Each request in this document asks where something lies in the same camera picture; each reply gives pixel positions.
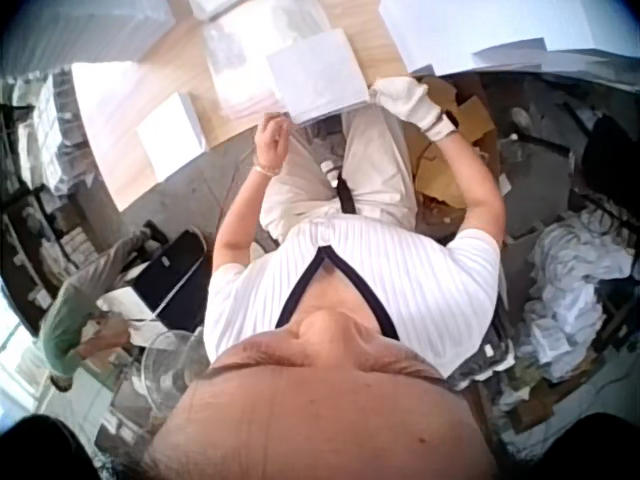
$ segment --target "white glove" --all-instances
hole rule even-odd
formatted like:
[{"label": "white glove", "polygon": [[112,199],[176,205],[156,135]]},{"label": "white glove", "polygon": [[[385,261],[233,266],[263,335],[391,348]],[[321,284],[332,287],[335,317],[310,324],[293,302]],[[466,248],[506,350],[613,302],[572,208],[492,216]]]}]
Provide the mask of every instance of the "white glove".
[{"label": "white glove", "polygon": [[416,124],[432,142],[455,131],[442,109],[427,96],[427,86],[413,78],[394,77],[376,80],[370,90],[371,101],[396,117]]}]

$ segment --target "white pants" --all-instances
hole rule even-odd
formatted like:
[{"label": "white pants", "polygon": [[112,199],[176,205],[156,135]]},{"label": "white pants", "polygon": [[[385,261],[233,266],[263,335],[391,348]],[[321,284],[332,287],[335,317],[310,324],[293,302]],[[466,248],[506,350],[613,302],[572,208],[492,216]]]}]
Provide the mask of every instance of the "white pants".
[{"label": "white pants", "polygon": [[[342,124],[347,138],[342,176],[358,214],[414,230],[417,205],[400,121],[371,105],[343,114]],[[267,188],[260,223],[282,243],[300,222],[341,211],[308,143],[294,133],[282,173]]]}]

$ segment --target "striped shirt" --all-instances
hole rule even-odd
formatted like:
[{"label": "striped shirt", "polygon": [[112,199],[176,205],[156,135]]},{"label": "striped shirt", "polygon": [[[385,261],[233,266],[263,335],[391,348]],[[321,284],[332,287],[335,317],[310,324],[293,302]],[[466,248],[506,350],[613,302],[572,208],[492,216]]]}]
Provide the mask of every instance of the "striped shirt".
[{"label": "striped shirt", "polygon": [[213,274],[204,323],[212,361],[276,327],[322,246],[331,246],[364,279],[400,341],[445,378],[480,347],[498,296],[500,250],[493,238],[464,230],[443,247],[377,220],[333,213],[302,222],[277,251],[248,267],[227,264]]}]

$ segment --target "table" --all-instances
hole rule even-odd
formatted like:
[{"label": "table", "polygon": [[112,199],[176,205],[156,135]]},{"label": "table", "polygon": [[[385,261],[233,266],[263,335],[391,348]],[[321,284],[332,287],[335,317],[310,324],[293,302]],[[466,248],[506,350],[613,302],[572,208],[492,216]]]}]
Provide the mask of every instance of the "table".
[{"label": "table", "polygon": [[[345,30],[367,82],[405,75],[378,13],[380,0],[318,0],[332,26]],[[187,0],[170,0],[177,23],[140,63],[74,65],[80,112],[98,167],[120,211],[158,183],[136,128],[172,93],[190,93],[209,149],[254,127],[217,106],[199,22]]]}]

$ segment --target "person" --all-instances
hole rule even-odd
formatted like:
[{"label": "person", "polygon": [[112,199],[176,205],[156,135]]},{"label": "person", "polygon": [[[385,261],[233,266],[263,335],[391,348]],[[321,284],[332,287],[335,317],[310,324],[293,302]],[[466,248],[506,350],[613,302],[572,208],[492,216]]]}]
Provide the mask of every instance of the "person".
[{"label": "person", "polygon": [[[282,115],[216,238],[204,342],[213,362],[154,437],[162,478],[472,479],[496,463],[446,378],[473,354],[498,295],[505,207],[494,178],[410,78],[377,81],[343,115],[343,214]],[[446,247],[414,233],[398,118],[446,157],[468,205]],[[281,246],[250,263],[258,221]]]},{"label": "person", "polygon": [[[73,374],[83,361],[129,342],[127,322],[102,312],[96,301],[113,288],[130,255],[149,240],[161,245],[169,242],[153,222],[147,221],[138,232],[117,242],[63,283],[42,320],[38,336],[51,369],[49,379],[58,391],[71,390]],[[91,320],[100,328],[82,341],[82,330]]]}]

